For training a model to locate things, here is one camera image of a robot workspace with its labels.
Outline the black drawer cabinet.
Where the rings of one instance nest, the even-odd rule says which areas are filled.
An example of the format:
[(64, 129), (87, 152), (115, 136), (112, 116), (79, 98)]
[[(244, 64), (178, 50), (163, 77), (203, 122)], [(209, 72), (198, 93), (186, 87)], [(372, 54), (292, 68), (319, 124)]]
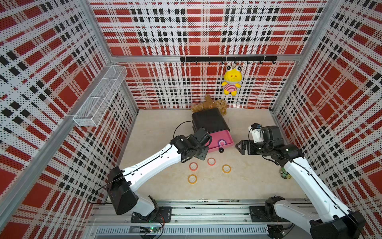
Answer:
[(203, 128), (214, 140), (227, 140), (230, 138), (230, 128), (217, 108), (193, 113), (192, 122), (194, 132)]

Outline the purple tape roll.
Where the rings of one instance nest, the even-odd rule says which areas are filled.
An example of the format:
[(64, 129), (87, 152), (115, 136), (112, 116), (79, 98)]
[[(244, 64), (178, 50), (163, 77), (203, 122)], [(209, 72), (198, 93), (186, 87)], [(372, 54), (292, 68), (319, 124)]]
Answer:
[(226, 145), (226, 141), (223, 140), (223, 139), (220, 139), (220, 140), (218, 141), (218, 145), (219, 145), (219, 146), (224, 146), (224, 145)]

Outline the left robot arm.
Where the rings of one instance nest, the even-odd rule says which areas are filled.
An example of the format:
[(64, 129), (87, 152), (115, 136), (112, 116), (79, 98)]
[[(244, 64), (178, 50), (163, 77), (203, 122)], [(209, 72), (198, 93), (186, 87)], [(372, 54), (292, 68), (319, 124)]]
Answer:
[(192, 158), (205, 160), (212, 136), (201, 128), (189, 136), (175, 136), (170, 143), (145, 160), (125, 169), (113, 168), (108, 176), (106, 191), (117, 215), (127, 212), (148, 217), (159, 207), (151, 197), (139, 196), (137, 190), (166, 168)]

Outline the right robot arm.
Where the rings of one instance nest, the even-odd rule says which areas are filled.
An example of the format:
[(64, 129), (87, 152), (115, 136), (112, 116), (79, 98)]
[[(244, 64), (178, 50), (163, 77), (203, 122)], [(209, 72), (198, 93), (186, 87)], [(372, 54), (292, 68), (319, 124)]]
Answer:
[(315, 213), (293, 205), (281, 196), (265, 202), (268, 219), (286, 219), (309, 233), (314, 239), (359, 239), (366, 224), (364, 216), (351, 211), (318, 177), (301, 150), (285, 144), (280, 129), (254, 123), (249, 127), (248, 139), (236, 144), (242, 155), (260, 155), (281, 168), (297, 182), (308, 197)]

